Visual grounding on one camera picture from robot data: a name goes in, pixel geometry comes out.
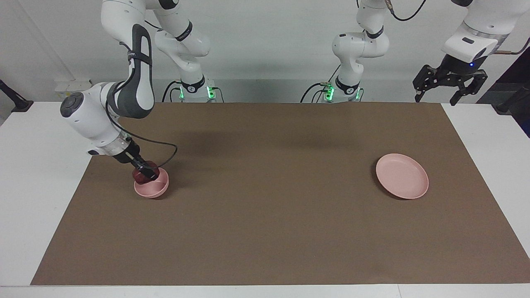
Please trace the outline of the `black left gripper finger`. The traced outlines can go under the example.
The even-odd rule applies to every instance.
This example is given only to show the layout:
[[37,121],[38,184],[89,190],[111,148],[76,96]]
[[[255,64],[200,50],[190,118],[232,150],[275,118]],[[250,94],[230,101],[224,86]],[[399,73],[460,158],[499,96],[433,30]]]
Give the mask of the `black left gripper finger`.
[[437,68],[432,68],[430,65],[424,65],[413,79],[413,88],[416,92],[414,99],[416,103],[419,103],[422,100],[426,91],[439,86],[437,72]]
[[473,73],[466,76],[458,75],[453,81],[458,90],[450,99],[450,105],[455,106],[464,96],[477,94],[487,78],[488,75],[486,73]]

